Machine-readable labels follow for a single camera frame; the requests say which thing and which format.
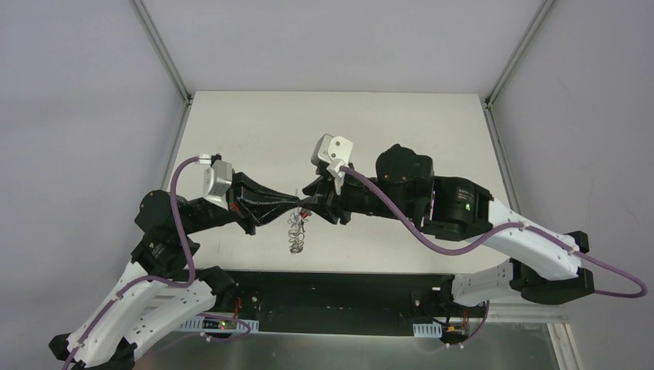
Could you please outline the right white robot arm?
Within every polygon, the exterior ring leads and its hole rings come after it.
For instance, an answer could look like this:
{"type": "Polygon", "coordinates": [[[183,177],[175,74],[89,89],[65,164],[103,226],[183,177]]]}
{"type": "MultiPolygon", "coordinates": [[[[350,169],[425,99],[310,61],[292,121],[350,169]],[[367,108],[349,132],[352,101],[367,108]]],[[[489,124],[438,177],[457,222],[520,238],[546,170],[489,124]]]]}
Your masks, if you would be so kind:
{"type": "Polygon", "coordinates": [[[397,219],[420,243],[446,256],[479,246],[506,256],[495,267],[448,280],[437,296],[444,314],[512,295],[559,305],[595,292],[592,272],[579,258],[588,251],[586,234],[542,230],[475,182],[437,176],[430,157],[404,146],[381,153],[370,178],[354,170],[351,153],[352,143],[340,136],[318,142],[311,158],[318,177],[304,189],[305,208],[333,224],[345,224],[353,214],[397,219]]]}

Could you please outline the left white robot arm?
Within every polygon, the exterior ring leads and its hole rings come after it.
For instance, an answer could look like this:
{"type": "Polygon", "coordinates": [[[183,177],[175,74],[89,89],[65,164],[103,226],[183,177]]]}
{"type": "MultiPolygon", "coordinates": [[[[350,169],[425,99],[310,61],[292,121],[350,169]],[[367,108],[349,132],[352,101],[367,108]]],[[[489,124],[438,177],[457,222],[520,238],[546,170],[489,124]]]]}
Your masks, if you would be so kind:
{"type": "Polygon", "coordinates": [[[236,223],[246,234],[294,208],[299,199],[256,183],[243,173],[204,184],[221,192],[187,200],[177,193],[175,172],[169,190],[147,194],[136,217],[143,231],[122,275],[93,315],[78,329],[57,335],[49,349],[64,368],[131,369],[163,336],[193,316],[213,308],[227,311],[235,301],[235,281],[218,266],[198,269],[199,244],[193,233],[236,223]]]}

